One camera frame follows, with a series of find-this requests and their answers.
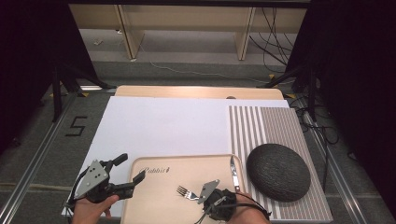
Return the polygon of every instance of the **person's left hand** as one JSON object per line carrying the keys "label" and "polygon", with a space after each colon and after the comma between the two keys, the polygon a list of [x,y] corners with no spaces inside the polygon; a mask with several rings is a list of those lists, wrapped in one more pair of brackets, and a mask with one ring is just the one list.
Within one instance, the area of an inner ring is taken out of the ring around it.
{"label": "person's left hand", "polygon": [[102,213],[105,213],[107,218],[111,218],[109,208],[118,200],[118,195],[110,196],[101,203],[91,203],[85,198],[78,200],[76,202],[72,223],[96,224]]}

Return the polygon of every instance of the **hand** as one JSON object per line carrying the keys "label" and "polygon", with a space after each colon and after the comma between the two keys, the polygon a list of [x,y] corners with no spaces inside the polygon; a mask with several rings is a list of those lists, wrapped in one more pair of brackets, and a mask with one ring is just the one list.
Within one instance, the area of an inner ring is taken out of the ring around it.
{"label": "hand", "polygon": [[[250,194],[240,193],[251,198]],[[242,195],[236,194],[236,202],[237,203],[252,203],[249,198],[244,197]],[[262,212],[256,208],[247,207],[247,206],[238,206],[236,207],[235,213],[231,217],[231,219],[227,222],[227,224],[270,224],[271,222],[265,218]]]}
{"label": "hand", "polygon": [[118,195],[110,196],[101,203],[91,203],[85,198],[78,200],[76,202],[72,223],[96,224],[102,213],[105,213],[107,218],[111,218],[109,208],[113,203],[118,200]]}

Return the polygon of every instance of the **fork tines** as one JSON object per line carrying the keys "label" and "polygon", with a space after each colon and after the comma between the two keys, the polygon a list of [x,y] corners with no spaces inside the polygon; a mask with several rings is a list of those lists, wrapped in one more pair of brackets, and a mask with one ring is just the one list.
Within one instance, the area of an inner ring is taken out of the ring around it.
{"label": "fork tines", "polygon": [[178,188],[177,188],[177,193],[181,194],[181,196],[183,196],[183,197],[185,197],[187,195],[187,191],[188,191],[187,189],[185,189],[181,186],[178,186]]}

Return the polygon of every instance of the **wooden tray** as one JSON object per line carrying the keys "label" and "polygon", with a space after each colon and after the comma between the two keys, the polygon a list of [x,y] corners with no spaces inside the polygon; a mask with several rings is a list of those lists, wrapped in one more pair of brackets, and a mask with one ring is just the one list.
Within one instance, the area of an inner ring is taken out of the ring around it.
{"label": "wooden tray", "polygon": [[[203,205],[177,193],[182,186],[201,193],[204,183],[219,179],[218,189],[234,192],[230,158],[233,156],[239,184],[245,191],[241,162],[235,155],[145,157],[134,161],[130,181],[146,169],[146,178],[136,186],[134,197],[125,200],[122,224],[194,223],[203,214]],[[218,224],[208,216],[203,223]]]}

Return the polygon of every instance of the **gray and white striped mat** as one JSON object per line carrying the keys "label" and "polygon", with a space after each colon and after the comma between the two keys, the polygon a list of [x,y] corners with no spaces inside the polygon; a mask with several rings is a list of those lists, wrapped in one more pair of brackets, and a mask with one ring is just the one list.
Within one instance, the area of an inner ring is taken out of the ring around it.
{"label": "gray and white striped mat", "polygon": [[[272,222],[327,223],[332,215],[318,181],[299,120],[294,109],[259,106],[229,106],[232,153],[243,164],[245,189],[264,206]],[[306,162],[311,174],[311,187],[297,202],[282,203],[259,193],[248,180],[246,160],[250,151],[265,143],[277,143],[296,151]]]}

